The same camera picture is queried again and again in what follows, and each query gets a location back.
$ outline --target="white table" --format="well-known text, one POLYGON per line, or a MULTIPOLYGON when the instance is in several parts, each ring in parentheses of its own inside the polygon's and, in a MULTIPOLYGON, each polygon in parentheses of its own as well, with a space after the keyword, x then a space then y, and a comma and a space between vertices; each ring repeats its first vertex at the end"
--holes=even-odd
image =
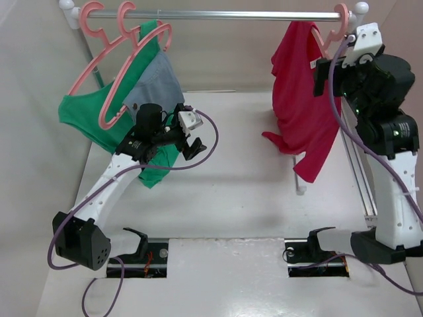
MULTIPOLYGON (((421 316, 414 297, 354 260, 348 260, 349 279, 288 278, 284 243, 277 237, 306 237, 327 226, 366 229, 340 135, 317 181, 298 196, 291 157, 260 135, 277 131, 270 92, 185 96, 186 104, 215 120, 221 141, 204 165, 171 172, 152 190, 136 180, 116 204, 106 235, 132 227, 150 237, 178 239, 170 241, 168 277, 125 280, 110 317, 421 316)), ((214 140, 207 123, 194 136, 209 147, 214 140)), ((78 199, 109 159, 91 147, 78 199)), ((180 157, 175 166, 185 164, 180 157)), ((386 270, 411 288, 403 264, 386 270)), ((82 316, 81 297, 92 277, 104 277, 104 268, 51 271, 37 317, 82 316)), ((87 297, 91 316, 103 316, 117 284, 94 284, 87 297)))

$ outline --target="pink hanger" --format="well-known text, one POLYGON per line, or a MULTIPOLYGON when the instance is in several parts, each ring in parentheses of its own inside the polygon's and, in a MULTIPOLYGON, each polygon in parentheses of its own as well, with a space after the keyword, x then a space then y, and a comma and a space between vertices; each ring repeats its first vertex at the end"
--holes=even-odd
POLYGON ((149 34, 147 34, 146 37, 144 37, 140 42, 137 42, 136 35, 141 31, 140 26, 137 26, 135 28, 132 28, 131 30, 127 31, 124 27, 124 16, 125 13, 128 10, 134 10, 135 5, 130 1, 123 2, 118 9, 118 28, 121 33, 121 36, 117 37, 113 41, 109 42, 107 35, 103 28, 99 28, 98 30, 91 30, 88 27, 87 24, 87 18, 91 11, 94 10, 102 10, 104 9, 104 5, 98 1, 89 1, 83 5, 81 8, 81 13, 79 15, 79 22, 81 25, 82 31, 89 36, 92 36, 93 38, 100 38, 104 49, 87 65, 87 67, 84 69, 84 71, 80 74, 78 79, 73 83, 71 89, 68 92, 68 95, 72 96, 74 95, 83 82, 87 79, 87 77, 91 74, 93 69, 104 59, 104 57, 109 54, 114 48, 119 46, 121 43, 125 42, 126 40, 130 39, 132 41, 132 53, 128 56, 127 60, 125 61, 124 65, 122 66, 121 70, 118 73, 118 76, 116 77, 112 88, 110 89, 110 92, 108 93, 108 96, 106 100, 104 101, 103 107, 100 111, 100 116, 98 118, 98 124, 101 126, 102 129, 110 129, 122 116, 122 114, 125 112, 126 107, 123 106, 120 111, 116 114, 115 117, 113 117, 109 122, 105 122, 106 113, 108 110, 108 107, 110 103, 112 102, 112 99, 116 93, 116 90, 119 86, 119 84, 122 81, 122 78, 124 77, 126 71, 128 70, 129 66, 131 65, 132 61, 134 60, 135 56, 142 50, 142 48, 151 41, 154 37, 158 36, 158 40, 161 41, 163 38, 163 33, 165 31, 169 32, 169 36, 167 39, 167 43, 165 47, 163 48, 163 51, 166 51, 172 42, 172 27, 169 23, 163 24, 161 21, 157 21, 157 24, 159 25, 157 28, 152 30, 149 34))
POLYGON ((311 29, 311 32, 313 33, 316 39, 317 45, 319 45, 322 56, 327 59, 330 59, 330 56, 328 53, 330 44, 332 42, 341 41, 341 39, 344 38, 344 35, 348 28, 348 17, 350 16, 347 6, 343 3, 335 5, 334 11, 339 13, 341 16, 341 19, 340 19, 341 26, 338 32, 335 32, 334 30, 331 30, 329 32, 326 38, 326 42, 323 41, 322 36, 320 35, 319 31, 316 28, 311 29))

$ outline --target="gray fabric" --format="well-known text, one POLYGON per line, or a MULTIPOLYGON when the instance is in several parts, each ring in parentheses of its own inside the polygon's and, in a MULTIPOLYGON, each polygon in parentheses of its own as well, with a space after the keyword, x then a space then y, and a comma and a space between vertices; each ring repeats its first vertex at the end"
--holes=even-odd
POLYGON ((158 104, 164 111, 171 112, 176 104, 184 102, 184 95, 173 73, 172 65, 166 54, 160 51, 127 95, 124 105, 128 107, 132 120, 135 122, 142 104, 158 104))

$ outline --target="red garment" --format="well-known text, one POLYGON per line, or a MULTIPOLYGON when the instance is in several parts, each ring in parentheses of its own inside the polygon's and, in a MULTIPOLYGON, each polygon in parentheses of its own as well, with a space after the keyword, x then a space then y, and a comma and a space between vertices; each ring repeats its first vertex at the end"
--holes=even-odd
MULTIPOLYGON (((272 57, 273 110, 278 117, 282 134, 263 132, 282 153, 297 155, 305 152, 294 171, 306 182, 313 183, 332 148, 339 125, 336 122, 328 96, 328 87, 322 96, 313 96, 311 62, 320 58, 320 49, 311 28, 312 22, 291 22, 272 57)), ((340 98, 336 98, 340 113, 340 98)))

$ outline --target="rack post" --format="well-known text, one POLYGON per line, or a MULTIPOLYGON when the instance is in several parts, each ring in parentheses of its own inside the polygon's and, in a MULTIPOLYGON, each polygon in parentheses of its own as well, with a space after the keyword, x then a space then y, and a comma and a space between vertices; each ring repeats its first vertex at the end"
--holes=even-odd
MULTIPOLYGON (((79 27, 80 8, 76 7, 72 0, 59 0, 59 7, 60 9, 62 9, 70 28, 74 31, 74 33, 76 33, 77 37, 79 38, 81 47, 85 54, 85 58, 90 63, 94 59, 94 57, 93 53, 91 52, 90 46, 88 45, 87 38, 85 37, 84 32, 79 27)), ((93 69, 93 75, 97 82, 97 85, 100 88, 103 88, 104 81, 102 80, 100 71, 98 70, 97 66, 93 69)))

